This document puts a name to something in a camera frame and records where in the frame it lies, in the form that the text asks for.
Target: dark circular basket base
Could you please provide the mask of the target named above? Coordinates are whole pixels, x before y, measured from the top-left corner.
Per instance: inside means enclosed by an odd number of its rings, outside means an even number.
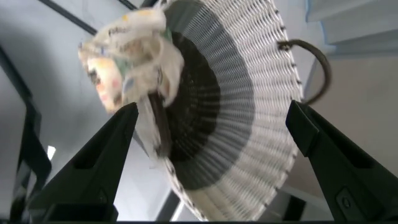
[[[193,158],[215,130],[220,86],[195,44],[177,32],[172,32],[172,38],[185,61],[177,97],[166,108],[172,138],[170,160],[177,162]]]

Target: woven basket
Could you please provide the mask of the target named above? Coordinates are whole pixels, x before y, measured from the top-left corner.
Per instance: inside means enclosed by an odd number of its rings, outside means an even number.
[[[257,220],[297,155],[285,118],[302,86],[278,48],[279,12],[266,0],[179,0],[165,14],[185,67],[171,106],[150,96],[161,164],[199,219]]]

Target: brown curved handle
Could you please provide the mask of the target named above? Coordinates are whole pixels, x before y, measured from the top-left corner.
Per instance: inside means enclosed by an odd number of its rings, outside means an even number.
[[[167,121],[166,110],[157,92],[149,93],[148,98],[154,112],[155,122],[160,134],[160,145],[156,148],[159,157],[169,157],[172,148],[172,138]]]
[[[321,52],[321,50],[319,50],[314,45],[309,44],[306,41],[295,39],[295,40],[278,42],[278,47],[280,50],[288,50],[291,47],[293,47],[294,45],[300,46],[300,47],[304,48],[305,50],[311,52],[315,56],[315,58],[319,61],[319,63],[321,64],[323,73],[325,76],[325,81],[323,82],[323,85],[322,85],[321,89],[318,91],[318,93],[315,94],[315,96],[313,96],[312,98],[310,98],[309,100],[307,100],[305,102],[305,104],[310,105],[310,104],[318,101],[329,90],[330,83],[331,83],[331,67],[330,67],[328,59]]]

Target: white table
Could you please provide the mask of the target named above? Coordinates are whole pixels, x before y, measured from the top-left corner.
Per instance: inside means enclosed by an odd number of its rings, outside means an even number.
[[[16,181],[26,106],[0,67],[0,218],[8,219]]]

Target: crumpled plastic bag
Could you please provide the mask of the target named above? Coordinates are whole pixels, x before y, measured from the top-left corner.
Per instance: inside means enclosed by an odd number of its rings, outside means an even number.
[[[132,11],[81,44],[79,58],[109,113],[136,102],[136,131],[156,158],[160,144],[148,93],[158,91],[164,107],[177,96],[183,57],[171,41],[161,8]]]

